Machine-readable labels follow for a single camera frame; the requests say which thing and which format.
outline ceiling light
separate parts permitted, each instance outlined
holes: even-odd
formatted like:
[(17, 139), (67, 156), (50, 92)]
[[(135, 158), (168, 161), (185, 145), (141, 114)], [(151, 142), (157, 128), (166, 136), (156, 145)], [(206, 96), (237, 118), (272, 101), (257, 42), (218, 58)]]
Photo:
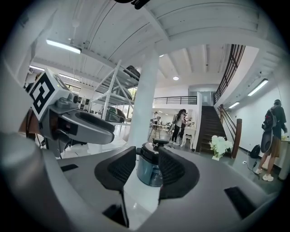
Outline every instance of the ceiling light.
[(232, 109), (232, 108), (234, 108), (234, 107), (235, 107), (236, 105), (238, 105), (238, 104), (240, 104), (240, 102), (237, 101), (235, 104), (233, 104), (233, 105), (230, 106), (229, 108)]
[(36, 66), (33, 66), (33, 65), (30, 65), (29, 67), (34, 68), (34, 69), (38, 69), (40, 71), (44, 71), (45, 70), (44, 68), (36, 67)]
[(248, 96), (252, 96), (255, 92), (257, 92), (259, 89), (261, 89), (264, 85), (268, 83), (267, 79), (262, 80), (262, 82), (252, 91), (248, 94)]
[(69, 50), (69, 51), (77, 53), (77, 54), (81, 54), (81, 50), (79, 48), (76, 48), (76, 47), (73, 47), (73, 46), (70, 46), (70, 45), (66, 45), (64, 43), (59, 43), (59, 42), (56, 42), (56, 41), (53, 41), (53, 40), (50, 40), (50, 39), (47, 39), (46, 42), (49, 45), (52, 45), (52, 46), (55, 46), (55, 47), (59, 47), (59, 48), (63, 48), (63, 49)]
[(65, 78), (68, 78), (68, 79), (71, 79), (71, 80), (74, 80), (74, 81), (77, 81), (78, 82), (78, 79), (76, 78), (73, 78), (73, 77), (69, 77), (67, 75), (63, 75), (63, 74), (59, 74), (61, 77), (65, 77)]

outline white sneaker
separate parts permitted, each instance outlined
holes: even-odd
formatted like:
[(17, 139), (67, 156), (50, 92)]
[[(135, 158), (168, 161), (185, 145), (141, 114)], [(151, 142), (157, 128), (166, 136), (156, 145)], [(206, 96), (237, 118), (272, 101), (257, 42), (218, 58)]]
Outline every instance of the white sneaker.
[(261, 174), (261, 173), (262, 173), (262, 169), (257, 169), (257, 170), (255, 171), (255, 173), (258, 174), (258, 175)]
[(271, 182), (271, 181), (273, 181), (273, 179), (274, 179), (274, 177), (272, 177), (271, 174), (269, 174), (269, 175), (265, 174), (263, 176), (263, 180), (265, 180), (265, 181)]

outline white column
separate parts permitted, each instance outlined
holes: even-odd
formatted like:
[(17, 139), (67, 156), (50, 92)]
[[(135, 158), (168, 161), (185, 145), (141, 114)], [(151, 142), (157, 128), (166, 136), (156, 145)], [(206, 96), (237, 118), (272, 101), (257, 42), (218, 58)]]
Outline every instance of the white column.
[(143, 143), (147, 142), (158, 65), (159, 56), (152, 48), (146, 53), (142, 66), (128, 139), (130, 146), (141, 147)]

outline black metal railing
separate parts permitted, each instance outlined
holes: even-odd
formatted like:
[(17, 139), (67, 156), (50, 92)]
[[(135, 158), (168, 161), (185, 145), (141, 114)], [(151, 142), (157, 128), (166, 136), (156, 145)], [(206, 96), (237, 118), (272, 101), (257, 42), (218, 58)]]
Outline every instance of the black metal railing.
[(197, 104), (197, 96), (182, 96), (182, 97), (157, 97), (154, 98), (153, 104)]
[(240, 64), (244, 50), (245, 50), (244, 45), (232, 44), (225, 73), (223, 74), (222, 81), (220, 85), (218, 86), (217, 91), (215, 93), (216, 102), (219, 100), (219, 98), (221, 97), (223, 92), (225, 92), (226, 88), (231, 82), (237, 70), (237, 67)]

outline woman with long hair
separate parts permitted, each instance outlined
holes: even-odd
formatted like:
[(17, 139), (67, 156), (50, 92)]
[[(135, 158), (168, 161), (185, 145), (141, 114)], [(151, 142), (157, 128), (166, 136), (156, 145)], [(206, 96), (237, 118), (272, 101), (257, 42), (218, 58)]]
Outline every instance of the woman with long hair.
[(174, 132), (173, 132), (173, 135), (172, 135), (170, 142), (173, 143), (174, 145), (177, 145), (177, 146), (180, 145), (179, 143), (176, 142), (176, 139), (177, 139), (177, 135), (178, 135), (179, 129), (181, 127), (181, 124), (186, 124), (184, 121), (185, 114), (186, 114), (185, 109), (180, 110), (178, 112), (178, 114), (174, 116), (174, 119), (172, 122), (174, 124)]

